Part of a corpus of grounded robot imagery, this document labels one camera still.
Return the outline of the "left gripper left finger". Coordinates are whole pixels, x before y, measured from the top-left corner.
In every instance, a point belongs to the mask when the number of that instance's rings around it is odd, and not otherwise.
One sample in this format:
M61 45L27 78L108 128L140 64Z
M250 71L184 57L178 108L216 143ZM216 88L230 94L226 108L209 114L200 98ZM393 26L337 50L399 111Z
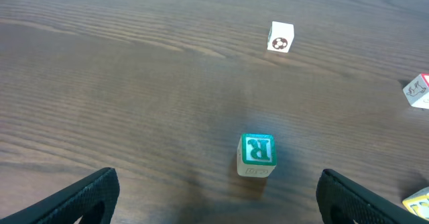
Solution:
M1 220L1 224L109 224L120 185L114 168L102 168L53 195Z

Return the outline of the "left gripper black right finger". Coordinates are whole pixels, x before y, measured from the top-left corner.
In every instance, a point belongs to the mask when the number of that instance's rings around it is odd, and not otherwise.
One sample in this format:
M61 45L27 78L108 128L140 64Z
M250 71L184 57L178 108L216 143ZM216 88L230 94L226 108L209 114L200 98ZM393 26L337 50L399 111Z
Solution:
M332 169L322 171L316 200L324 224L427 223Z

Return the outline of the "red letter A block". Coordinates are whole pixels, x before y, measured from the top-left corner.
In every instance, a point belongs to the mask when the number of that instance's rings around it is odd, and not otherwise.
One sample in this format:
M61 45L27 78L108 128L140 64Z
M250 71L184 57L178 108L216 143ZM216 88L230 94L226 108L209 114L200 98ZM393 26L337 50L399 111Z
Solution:
M403 88L403 93L412 107L429 109L428 73L420 73Z

